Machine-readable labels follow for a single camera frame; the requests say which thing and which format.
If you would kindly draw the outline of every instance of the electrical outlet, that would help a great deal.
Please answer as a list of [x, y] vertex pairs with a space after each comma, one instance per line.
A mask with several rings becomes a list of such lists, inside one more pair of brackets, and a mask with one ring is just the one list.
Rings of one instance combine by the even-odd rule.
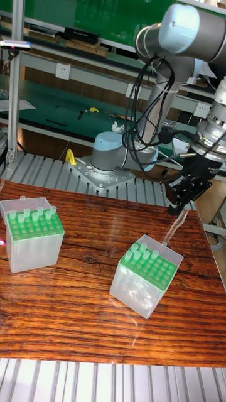
[[211, 105], [208, 105], [207, 103], [199, 102], [193, 115], [196, 117], [200, 117], [201, 119], [205, 119], [210, 111], [210, 107]]
[[[133, 84], [128, 84], [127, 90], [126, 90], [126, 98], [129, 98], [129, 96], [131, 94], [132, 87], [133, 87]], [[138, 91], [137, 99], [139, 99], [140, 93], [141, 93], [141, 86], [140, 86], [139, 91]]]
[[57, 63], [56, 65], [56, 77], [62, 80], [69, 80], [70, 65]]

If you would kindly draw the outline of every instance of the wooden table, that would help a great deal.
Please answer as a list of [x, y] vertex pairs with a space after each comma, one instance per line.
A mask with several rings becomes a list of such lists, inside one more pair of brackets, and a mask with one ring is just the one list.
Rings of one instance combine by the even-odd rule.
[[226, 296], [195, 211], [169, 244], [185, 258], [145, 320], [109, 289], [131, 243], [163, 240], [166, 208], [10, 182], [0, 200], [20, 195], [57, 205], [65, 236], [56, 266], [18, 274], [0, 247], [0, 357], [225, 367]]

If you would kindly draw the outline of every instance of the yellow object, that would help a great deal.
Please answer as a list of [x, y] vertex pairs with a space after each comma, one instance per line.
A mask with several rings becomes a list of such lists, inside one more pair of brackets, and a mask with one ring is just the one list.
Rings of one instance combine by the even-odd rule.
[[89, 112], [98, 112], [99, 113], [99, 110], [96, 107], [90, 107]]
[[75, 161], [75, 157], [74, 157], [73, 152], [72, 152], [71, 149], [68, 149], [68, 150], [67, 150], [65, 161], [66, 161], [66, 162], [69, 161], [71, 165], [76, 165], [76, 164], [77, 164], [76, 161]]

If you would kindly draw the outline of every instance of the mounting plate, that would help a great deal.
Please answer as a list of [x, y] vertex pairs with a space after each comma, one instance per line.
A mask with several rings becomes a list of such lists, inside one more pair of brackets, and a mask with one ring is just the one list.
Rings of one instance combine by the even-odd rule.
[[79, 159], [76, 158], [77, 164], [71, 165], [70, 162], [68, 162], [68, 166], [98, 191], [109, 190], [120, 184], [133, 182], [135, 179], [135, 175], [129, 170], [118, 168], [109, 172], [96, 169], [91, 165], [90, 159], [91, 156]]

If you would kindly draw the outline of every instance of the clear plastic box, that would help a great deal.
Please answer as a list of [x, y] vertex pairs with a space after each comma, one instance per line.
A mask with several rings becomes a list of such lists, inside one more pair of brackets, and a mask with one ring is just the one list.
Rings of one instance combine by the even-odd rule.
[[121, 258], [110, 294], [149, 318], [165, 294], [183, 256], [143, 235]]
[[55, 265], [64, 235], [57, 208], [45, 198], [2, 201], [0, 207], [11, 271]]

